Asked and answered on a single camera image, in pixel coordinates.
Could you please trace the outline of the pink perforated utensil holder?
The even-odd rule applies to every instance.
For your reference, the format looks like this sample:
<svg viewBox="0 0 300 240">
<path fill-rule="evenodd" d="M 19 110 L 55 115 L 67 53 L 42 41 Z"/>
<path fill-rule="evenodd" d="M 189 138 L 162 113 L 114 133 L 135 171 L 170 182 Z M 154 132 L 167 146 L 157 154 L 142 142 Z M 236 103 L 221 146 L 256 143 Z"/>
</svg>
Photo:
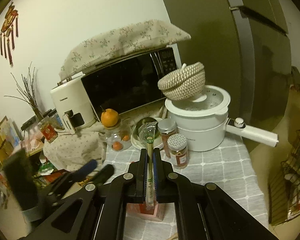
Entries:
<svg viewBox="0 0 300 240">
<path fill-rule="evenodd" d="M 143 204 L 127 204 L 127 213 L 136 218 L 162 222 L 165 214 L 166 204 L 155 203 L 154 206 Z"/>
</svg>

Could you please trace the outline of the labelled dried fruit jar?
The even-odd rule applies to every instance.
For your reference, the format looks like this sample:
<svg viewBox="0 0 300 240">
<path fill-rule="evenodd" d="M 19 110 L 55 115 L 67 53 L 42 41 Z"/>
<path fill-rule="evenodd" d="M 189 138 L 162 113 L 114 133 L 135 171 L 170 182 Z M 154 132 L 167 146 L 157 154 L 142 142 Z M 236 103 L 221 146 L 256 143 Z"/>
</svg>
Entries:
<svg viewBox="0 0 300 240">
<path fill-rule="evenodd" d="M 179 133 L 171 135 L 167 140 L 171 162 L 175 168 L 185 168 L 189 163 L 187 139 Z"/>
</svg>

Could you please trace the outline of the clear glass jar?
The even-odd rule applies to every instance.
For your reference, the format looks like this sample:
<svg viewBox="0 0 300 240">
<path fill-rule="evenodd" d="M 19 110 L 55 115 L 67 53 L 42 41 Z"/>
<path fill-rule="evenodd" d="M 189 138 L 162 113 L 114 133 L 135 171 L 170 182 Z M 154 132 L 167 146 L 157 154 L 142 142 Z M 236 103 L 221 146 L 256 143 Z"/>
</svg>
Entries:
<svg viewBox="0 0 300 240">
<path fill-rule="evenodd" d="M 124 151 L 130 148 L 132 130 L 128 125 L 119 125 L 106 131 L 106 142 L 111 150 Z"/>
</svg>

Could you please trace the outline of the red labelled glass jar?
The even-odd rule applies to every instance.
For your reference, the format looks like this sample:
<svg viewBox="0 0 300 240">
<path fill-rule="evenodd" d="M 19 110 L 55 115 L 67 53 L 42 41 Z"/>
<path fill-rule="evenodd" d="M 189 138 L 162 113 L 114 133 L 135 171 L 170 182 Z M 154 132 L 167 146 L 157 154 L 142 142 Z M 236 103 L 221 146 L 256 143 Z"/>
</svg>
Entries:
<svg viewBox="0 0 300 240">
<path fill-rule="evenodd" d="M 40 120 L 40 122 L 38 123 L 38 127 L 39 127 L 42 135 L 44 136 L 44 138 L 49 143 L 53 142 L 58 137 L 58 134 L 55 131 L 48 116 L 46 116 L 45 118 Z"/>
</svg>

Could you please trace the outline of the floral draped cloth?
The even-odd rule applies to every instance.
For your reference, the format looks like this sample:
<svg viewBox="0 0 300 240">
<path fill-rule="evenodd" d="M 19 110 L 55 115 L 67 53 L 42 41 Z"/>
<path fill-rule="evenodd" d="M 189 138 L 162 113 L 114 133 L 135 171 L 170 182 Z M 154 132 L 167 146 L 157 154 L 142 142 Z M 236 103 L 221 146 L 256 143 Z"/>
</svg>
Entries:
<svg viewBox="0 0 300 240">
<path fill-rule="evenodd" d="M 70 134 L 65 130 L 51 143 L 44 142 L 45 157 L 59 170 L 76 171 L 92 159 L 99 171 L 106 159 L 106 129 L 100 122 Z"/>
</svg>

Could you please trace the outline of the white stacked bowls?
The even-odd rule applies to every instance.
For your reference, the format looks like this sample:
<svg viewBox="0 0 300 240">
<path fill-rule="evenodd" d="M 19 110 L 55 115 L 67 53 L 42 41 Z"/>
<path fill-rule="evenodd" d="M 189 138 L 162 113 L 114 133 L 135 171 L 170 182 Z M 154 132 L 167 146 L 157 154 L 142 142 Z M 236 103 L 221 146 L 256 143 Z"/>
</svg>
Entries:
<svg viewBox="0 0 300 240">
<path fill-rule="evenodd" d="M 161 139 L 160 132 L 158 130 L 158 123 L 161 120 L 162 120 L 162 118 L 159 118 L 159 117 L 156 117 L 156 118 L 145 117 L 145 118 L 140 119 L 133 128 L 132 145 L 138 150 L 141 150 L 142 148 L 146 148 L 146 139 L 139 136 L 139 128 L 143 124 L 147 124 L 147 123 L 150 123 L 150 122 L 156 122 L 153 147 L 154 148 L 159 148 L 160 150 L 162 150 L 163 149 L 163 142 L 162 142 L 162 139 Z"/>
</svg>

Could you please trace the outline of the red spice jar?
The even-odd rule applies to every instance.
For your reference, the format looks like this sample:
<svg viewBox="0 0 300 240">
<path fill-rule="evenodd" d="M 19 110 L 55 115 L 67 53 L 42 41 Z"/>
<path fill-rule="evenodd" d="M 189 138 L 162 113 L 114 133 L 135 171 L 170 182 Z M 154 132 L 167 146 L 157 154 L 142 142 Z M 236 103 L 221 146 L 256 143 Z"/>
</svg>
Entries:
<svg viewBox="0 0 300 240">
<path fill-rule="evenodd" d="M 168 139 L 171 135 L 177 133 L 177 124 L 175 123 L 174 120 L 168 118 L 168 119 L 162 119 L 161 121 L 158 122 L 158 130 L 161 135 L 162 143 L 163 143 L 163 148 L 166 154 L 166 157 L 170 158 L 170 152 L 168 148 Z"/>
</svg>

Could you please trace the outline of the grey checked tablecloth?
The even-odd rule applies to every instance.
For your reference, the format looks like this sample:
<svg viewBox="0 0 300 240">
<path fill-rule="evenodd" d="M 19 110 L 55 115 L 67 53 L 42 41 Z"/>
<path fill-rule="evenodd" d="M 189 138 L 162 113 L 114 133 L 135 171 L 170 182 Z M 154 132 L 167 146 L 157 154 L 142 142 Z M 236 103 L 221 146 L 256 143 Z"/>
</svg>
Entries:
<svg viewBox="0 0 300 240">
<path fill-rule="evenodd" d="M 216 183 L 265 228 L 269 227 L 264 194 L 241 137 L 227 133 L 217 148 L 190 152 L 188 166 L 178 172 L 197 184 Z M 174 205 L 167 204 L 161 222 L 127 215 L 124 239 L 168 239 L 176 231 Z"/>
</svg>

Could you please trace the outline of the white electric cooking pot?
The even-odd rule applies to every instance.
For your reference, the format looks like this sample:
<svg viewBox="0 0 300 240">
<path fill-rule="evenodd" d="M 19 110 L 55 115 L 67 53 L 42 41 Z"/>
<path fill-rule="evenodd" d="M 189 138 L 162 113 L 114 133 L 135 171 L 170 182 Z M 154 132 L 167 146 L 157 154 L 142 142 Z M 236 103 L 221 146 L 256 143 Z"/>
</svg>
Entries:
<svg viewBox="0 0 300 240">
<path fill-rule="evenodd" d="M 230 94 L 216 86 L 207 85 L 203 91 L 189 99 L 166 99 L 168 116 L 177 124 L 178 132 L 187 139 L 188 149 L 209 151 L 221 144 L 229 132 L 255 142 L 275 147 L 276 133 L 247 125 L 242 118 L 229 118 Z"/>
</svg>

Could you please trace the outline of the large orange fruit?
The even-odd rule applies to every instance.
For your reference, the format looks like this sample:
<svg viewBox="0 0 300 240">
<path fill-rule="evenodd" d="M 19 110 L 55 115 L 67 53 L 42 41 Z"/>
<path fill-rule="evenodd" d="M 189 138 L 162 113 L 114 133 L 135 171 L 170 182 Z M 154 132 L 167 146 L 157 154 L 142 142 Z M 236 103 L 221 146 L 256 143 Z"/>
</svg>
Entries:
<svg viewBox="0 0 300 240">
<path fill-rule="evenodd" d="M 113 109 L 106 109 L 101 114 L 101 123 L 105 127 L 113 127 L 119 120 L 119 114 Z"/>
</svg>

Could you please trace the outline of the dried twig bouquet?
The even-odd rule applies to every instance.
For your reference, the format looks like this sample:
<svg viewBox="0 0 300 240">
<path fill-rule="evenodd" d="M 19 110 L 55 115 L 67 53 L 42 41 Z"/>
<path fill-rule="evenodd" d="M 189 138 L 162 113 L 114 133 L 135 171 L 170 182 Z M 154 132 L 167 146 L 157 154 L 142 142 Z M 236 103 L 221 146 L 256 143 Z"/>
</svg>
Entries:
<svg viewBox="0 0 300 240">
<path fill-rule="evenodd" d="M 6 98 L 13 98 L 25 102 L 29 105 L 39 121 L 43 120 L 43 114 L 39 110 L 37 94 L 36 94 L 36 68 L 30 63 L 27 68 L 27 74 L 21 74 L 21 83 L 18 82 L 15 75 L 11 73 L 16 85 L 18 96 L 4 95 Z"/>
</svg>

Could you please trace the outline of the black microwave oven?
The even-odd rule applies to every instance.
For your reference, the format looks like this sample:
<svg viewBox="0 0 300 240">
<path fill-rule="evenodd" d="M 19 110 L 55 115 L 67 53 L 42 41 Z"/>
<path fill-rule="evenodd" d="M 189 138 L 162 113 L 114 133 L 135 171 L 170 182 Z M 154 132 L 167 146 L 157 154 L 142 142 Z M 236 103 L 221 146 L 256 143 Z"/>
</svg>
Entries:
<svg viewBox="0 0 300 240">
<path fill-rule="evenodd" d="M 108 108 L 122 114 L 163 99 L 158 81 L 176 69 L 173 48 L 165 47 L 110 63 L 83 76 L 82 83 L 100 119 Z"/>
</svg>

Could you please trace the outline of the red hanging ornament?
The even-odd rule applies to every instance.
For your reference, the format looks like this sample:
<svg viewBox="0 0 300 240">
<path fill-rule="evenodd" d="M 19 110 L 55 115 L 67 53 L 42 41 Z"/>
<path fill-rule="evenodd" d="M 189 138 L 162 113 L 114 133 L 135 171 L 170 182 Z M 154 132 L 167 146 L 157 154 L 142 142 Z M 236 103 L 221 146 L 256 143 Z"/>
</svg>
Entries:
<svg viewBox="0 0 300 240">
<path fill-rule="evenodd" d="M 18 30 L 19 13 L 13 2 L 10 3 L 0 29 L 0 54 L 9 61 L 13 67 L 12 51 L 15 50 L 15 38 L 19 37 Z"/>
</svg>

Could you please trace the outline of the floral cloth cover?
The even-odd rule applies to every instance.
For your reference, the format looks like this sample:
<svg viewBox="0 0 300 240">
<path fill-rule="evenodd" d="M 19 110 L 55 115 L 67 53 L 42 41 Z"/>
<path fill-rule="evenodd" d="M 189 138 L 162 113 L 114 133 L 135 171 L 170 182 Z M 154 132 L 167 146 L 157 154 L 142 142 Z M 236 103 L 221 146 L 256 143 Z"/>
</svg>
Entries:
<svg viewBox="0 0 300 240">
<path fill-rule="evenodd" d="M 165 47 L 190 40 L 191 35 L 162 20 L 147 20 L 106 31 L 88 38 L 66 57 L 59 77 L 64 81 L 90 67 L 139 51 Z"/>
</svg>

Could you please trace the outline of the grey refrigerator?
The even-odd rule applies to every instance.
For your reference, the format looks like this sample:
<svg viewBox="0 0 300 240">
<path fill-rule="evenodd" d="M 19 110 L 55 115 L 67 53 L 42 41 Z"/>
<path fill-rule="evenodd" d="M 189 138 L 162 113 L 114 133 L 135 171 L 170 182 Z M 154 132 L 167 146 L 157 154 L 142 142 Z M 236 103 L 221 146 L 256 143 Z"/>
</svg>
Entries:
<svg viewBox="0 0 300 240">
<path fill-rule="evenodd" d="M 172 24 L 191 35 L 183 63 L 201 62 L 206 83 L 231 96 L 229 116 L 274 131 L 284 116 L 292 68 L 279 0 L 163 0 Z"/>
</svg>

